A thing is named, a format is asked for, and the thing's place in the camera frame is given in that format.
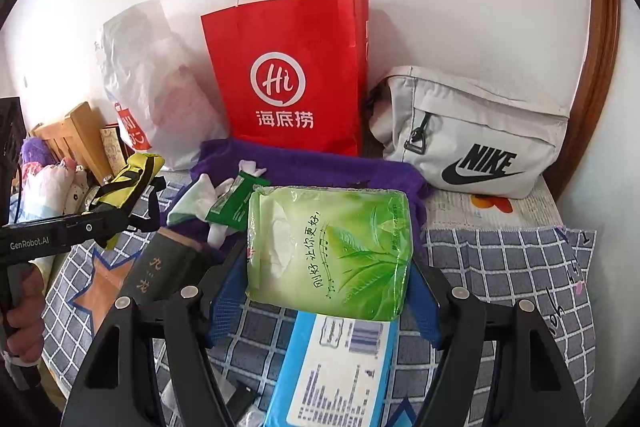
finger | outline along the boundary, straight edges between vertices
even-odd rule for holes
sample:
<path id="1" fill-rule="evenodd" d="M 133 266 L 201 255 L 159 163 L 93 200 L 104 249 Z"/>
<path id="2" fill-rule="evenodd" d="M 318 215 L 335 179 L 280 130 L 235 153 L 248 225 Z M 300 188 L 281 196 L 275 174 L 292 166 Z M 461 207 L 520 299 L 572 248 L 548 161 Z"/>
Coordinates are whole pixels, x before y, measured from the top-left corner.
<path id="1" fill-rule="evenodd" d="M 44 349 L 44 339 L 42 336 L 38 338 L 35 344 L 27 349 L 23 355 L 20 355 L 20 360 L 25 363 L 37 362 L 42 356 L 42 350 Z"/>
<path id="2" fill-rule="evenodd" d="M 23 355 L 30 347 L 40 341 L 43 331 L 44 321 L 38 319 L 35 324 L 12 334 L 6 341 L 6 345 L 14 355 Z"/>
<path id="3" fill-rule="evenodd" d="M 34 264 L 31 266 L 33 266 L 33 269 L 26 274 L 25 279 L 22 281 L 22 291 L 25 297 L 38 295 L 44 290 L 44 279 L 40 269 Z"/>
<path id="4" fill-rule="evenodd" d="M 44 296 L 39 293 L 33 297 L 26 297 L 17 308 L 6 314 L 9 325 L 13 328 L 26 328 L 35 324 L 44 311 Z"/>

checkered tablecloth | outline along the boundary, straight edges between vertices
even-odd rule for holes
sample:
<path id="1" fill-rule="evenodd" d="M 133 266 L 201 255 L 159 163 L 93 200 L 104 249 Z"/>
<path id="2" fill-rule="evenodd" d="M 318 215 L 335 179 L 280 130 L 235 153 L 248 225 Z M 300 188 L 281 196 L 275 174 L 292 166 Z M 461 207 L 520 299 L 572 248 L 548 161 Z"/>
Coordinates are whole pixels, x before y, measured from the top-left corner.
<path id="1" fill-rule="evenodd" d="M 166 207 L 179 185 L 161 194 Z M 138 209 L 144 210 L 144 201 Z M 148 244 L 150 234 L 124 233 L 114 251 L 104 252 L 110 264 L 119 263 Z M 461 285 L 479 298 L 512 305 L 516 298 L 534 301 L 555 331 L 556 342 L 574 379 L 585 416 L 594 378 L 593 320 L 586 276 L 595 233 L 542 229 L 511 232 L 431 230 L 422 234 L 430 264 L 442 269 L 452 285 Z M 92 242 L 74 248 L 47 295 L 44 314 L 44 360 L 68 394 L 91 343 L 89 317 L 69 304 L 88 282 L 92 270 Z M 266 410 L 282 367 L 296 312 L 256 302 L 244 302 L 230 334 L 209 351 L 209 360 L 229 380 L 246 383 L 260 394 L 257 405 Z M 485 343 L 468 424 L 482 423 L 493 371 L 495 346 Z M 170 379 L 164 341 L 154 341 L 158 388 Z M 407 396 L 419 409 L 439 362 L 439 353 L 417 330 L 405 308 L 392 357 L 382 423 Z M 170 427 L 181 425 L 176 411 L 166 409 Z"/>

metal bolt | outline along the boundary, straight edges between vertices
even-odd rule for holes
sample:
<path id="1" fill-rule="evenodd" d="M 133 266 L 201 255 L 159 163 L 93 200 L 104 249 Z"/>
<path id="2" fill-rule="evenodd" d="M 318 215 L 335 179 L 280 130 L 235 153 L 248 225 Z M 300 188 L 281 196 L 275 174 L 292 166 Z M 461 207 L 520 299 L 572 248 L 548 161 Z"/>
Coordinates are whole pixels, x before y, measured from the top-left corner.
<path id="1" fill-rule="evenodd" d="M 531 302 L 529 299 L 523 299 L 522 301 L 520 301 L 518 303 L 518 306 L 520 306 L 520 309 L 524 312 L 530 313 L 533 310 L 536 309 L 536 307 L 534 306 L 533 302 Z"/>
<path id="2" fill-rule="evenodd" d="M 116 308 L 119 310 L 123 310 L 131 304 L 131 299 L 129 297 L 118 297 L 116 299 Z"/>
<path id="3" fill-rule="evenodd" d="M 183 299 L 191 299 L 198 294 L 197 286 L 185 286 L 180 290 L 180 295 Z"/>
<path id="4" fill-rule="evenodd" d="M 466 288 L 463 288 L 462 286 L 456 286 L 455 288 L 453 288 L 451 290 L 451 294 L 456 299 L 464 300 L 469 298 L 469 290 L 467 290 Z"/>

orange star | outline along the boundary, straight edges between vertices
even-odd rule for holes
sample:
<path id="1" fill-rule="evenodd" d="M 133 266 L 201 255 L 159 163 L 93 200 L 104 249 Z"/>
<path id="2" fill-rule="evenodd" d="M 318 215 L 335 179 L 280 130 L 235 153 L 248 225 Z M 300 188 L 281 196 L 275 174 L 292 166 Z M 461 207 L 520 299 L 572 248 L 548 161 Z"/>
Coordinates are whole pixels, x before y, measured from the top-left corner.
<path id="1" fill-rule="evenodd" d="M 78 295 L 71 299 L 75 306 L 90 314 L 94 334 L 100 329 L 136 258 L 137 255 L 134 255 L 119 264 L 109 266 L 94 250 L 94 272 L 91 280 Z"/>

purple towel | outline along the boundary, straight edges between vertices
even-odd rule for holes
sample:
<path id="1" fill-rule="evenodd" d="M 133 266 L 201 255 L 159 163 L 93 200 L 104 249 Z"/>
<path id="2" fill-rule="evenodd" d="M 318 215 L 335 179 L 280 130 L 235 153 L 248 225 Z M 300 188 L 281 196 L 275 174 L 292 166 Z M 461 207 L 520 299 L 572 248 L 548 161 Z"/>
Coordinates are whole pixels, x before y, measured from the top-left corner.
<path id="1" fill-rule="evenodd" d="M 240 160 L 253 160 L 258 168 L 267 169 L 264 177 L 271 185 L 402 190 L 409 198 L 414 250 L 422 251 L 420 227 L 426 220 L 424 198 L 427 197 L 429 188 L 420 172 L 413 166 L 382 159 L 279 149 L 230 138 L 202 144 L 200 161 L 191 169 L 191 179 L 197 180 L 201 174 L 208 174 L 211 182 L 217 186 L 224 180 L 238 175 Z M 184 192 L 186 188 L 174 198 L 172 206 Z M 162 216 L 162 220 L 165 224 L 166 214 Z M 209 232 L 209 226 L 197 219 L 179 223 L 171 229 L 202 242 L 207 240 Z"/>

